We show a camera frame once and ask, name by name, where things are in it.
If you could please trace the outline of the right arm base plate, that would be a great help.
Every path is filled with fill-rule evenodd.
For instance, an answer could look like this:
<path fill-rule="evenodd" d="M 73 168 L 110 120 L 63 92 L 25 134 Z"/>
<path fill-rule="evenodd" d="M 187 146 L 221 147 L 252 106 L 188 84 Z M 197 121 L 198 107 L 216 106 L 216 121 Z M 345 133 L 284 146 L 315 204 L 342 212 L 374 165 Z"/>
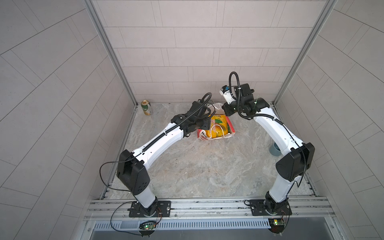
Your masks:
<path fill-rule="evenodd" d="M 276 203 L 274 200 L 245 200 L 253 216 L 291 216 L 292 210 L 288 200 Z"/>

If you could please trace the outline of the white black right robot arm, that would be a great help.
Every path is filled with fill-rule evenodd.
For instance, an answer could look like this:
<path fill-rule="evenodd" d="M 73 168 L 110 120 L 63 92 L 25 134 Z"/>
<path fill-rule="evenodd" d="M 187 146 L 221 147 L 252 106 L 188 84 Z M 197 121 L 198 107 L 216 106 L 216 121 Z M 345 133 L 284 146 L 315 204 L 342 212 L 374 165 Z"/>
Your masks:
<path fill-rule="evenodd" d="M 225 114 L 238 114 L 248 121 L 255 121 L 270 135 L 279 148 L 282 158 L 276 163 L 278 172 L 272 188 L 266 193 L 265 209 L 271 215 L 287 203 L 294 185 L 300 186 L 306 171 L 311 167 L 315 147 L 296 137 L 274 113 L 263 98 L 254 98 L 249 84 L 241 84 L 238 73 L 231 72 L 229 79 L 237 84 L 223 86 L 220 94 L 225 98 Z"/>

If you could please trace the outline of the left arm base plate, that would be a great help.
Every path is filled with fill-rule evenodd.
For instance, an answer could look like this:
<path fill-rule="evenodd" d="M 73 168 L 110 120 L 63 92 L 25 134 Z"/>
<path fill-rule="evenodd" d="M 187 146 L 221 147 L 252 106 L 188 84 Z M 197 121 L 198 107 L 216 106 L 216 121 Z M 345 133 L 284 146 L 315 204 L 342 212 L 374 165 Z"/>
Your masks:
<path fill-rule="evenodd" d="M 171 210 L 171 201 L 155 200 L 148 208 L 145 208 L 140 202 L 133 202 L 129 209 L 130 218 L 151 218 L 151 217 L 169 217 Z"/>

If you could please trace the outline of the yellow orange snack bag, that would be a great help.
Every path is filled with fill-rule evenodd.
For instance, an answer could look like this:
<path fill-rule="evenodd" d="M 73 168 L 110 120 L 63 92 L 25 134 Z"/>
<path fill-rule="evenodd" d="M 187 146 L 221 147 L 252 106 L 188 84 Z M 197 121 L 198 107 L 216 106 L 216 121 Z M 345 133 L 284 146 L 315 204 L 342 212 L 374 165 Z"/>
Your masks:
<path fill-rule="evenodd" d="M 214 115 L 211 118 L 211 129 L 205 131 L 210 139 L 226 137 L 229 134 L 229 125 L 225 115 Z"/>

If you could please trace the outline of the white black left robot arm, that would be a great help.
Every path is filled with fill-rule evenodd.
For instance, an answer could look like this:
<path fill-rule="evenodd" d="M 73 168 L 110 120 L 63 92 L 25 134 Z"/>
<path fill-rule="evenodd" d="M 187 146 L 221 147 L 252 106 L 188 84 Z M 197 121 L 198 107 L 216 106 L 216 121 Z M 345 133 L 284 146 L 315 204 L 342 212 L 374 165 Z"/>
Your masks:
<path fill-rule="evenodd" d="M 208 108 L 211 97 L 212 93 L 206 93 L 202 99 L 193 102 L 187 113 L 174 116 L 166 128 L 149 142 L 133 152 L 124 150 L 120 154 L 117 178 L 139 202 L 146 216 L 152 216 L 158 207 L 158 199 L 149 187 L 149 168 L 174 143 L 198 129 L 209 127 L 213 116 Z"/>

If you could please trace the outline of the white red printed paper bag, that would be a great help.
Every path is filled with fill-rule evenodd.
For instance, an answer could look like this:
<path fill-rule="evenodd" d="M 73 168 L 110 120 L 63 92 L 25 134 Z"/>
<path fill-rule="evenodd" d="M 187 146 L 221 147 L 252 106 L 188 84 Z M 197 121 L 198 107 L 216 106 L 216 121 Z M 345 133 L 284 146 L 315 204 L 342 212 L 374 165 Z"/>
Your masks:
<path fill-rule="evenodd" d="M 231 138 L 235 134 L 235 129 L 225 114 L 223 104 L 209 104 L 208 107 L 214 115 L 209 121 L 208 130 L 197 130 L 197 138 L 202 141 Z"/>

